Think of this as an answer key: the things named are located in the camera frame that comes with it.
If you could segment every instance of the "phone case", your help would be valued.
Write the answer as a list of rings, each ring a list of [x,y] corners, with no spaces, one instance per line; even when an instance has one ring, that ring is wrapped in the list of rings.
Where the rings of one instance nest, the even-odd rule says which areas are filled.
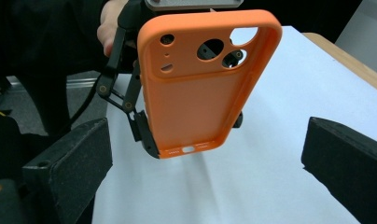
[[[256,35],[234,45],[231,32],[244,27],[257,27]],[[281,36],[265,10],[163,15],[141,28],[140,78],[161,159],[225,142]],[[241,63],[229,64],[242,53]]]

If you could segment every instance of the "dark background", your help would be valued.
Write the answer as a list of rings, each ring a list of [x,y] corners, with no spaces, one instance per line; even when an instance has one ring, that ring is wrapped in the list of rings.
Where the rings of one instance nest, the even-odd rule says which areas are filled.
[[[335,43],[361,0],[245,0],[238,9],[265,9],[282,25],[317,33]]]

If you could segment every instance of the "gray carpet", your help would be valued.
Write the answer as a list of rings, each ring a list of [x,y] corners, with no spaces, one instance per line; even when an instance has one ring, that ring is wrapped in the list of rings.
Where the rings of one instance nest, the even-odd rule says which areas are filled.
[[[73,116],[86,99],[91,85],[98,77],[98,73],[88,72],[68,77],[67,99],[69,113]],[[2,97],[0,110],[11,110],[10,116],[19,124],[21,133],[37,133],[46,135],[40,117],[29,94],[14,78],[10,80],[13,87]],[[77,125],[93,119],[104,118],[106,115],[107,101],[101,99],[96,93],[88,108],[73,124]]]

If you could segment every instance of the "wooden edge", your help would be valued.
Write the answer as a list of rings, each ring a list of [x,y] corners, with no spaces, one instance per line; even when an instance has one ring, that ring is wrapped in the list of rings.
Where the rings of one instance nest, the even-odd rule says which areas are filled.
[[[354,58],[347,52],[335,46],[322,35],[315,33],[303,33],[308,39],[314,42],[319,48],[327,52],[330,56],[342,63],[345,67],[367,81],[377,89],[377,72],[367,67],[365,64]]]

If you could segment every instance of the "white table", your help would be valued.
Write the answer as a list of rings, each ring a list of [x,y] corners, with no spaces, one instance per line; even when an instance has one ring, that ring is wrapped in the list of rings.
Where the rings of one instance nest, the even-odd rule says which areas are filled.
[[[117,89],[125,90],[123,79]],[[300,156],[309,117],[377,141],[377,90],[284,27],[243,112],[243,126],[222,147],[156,160],[110,105],[114,165],[97,191],[93,223],[357,223]]]

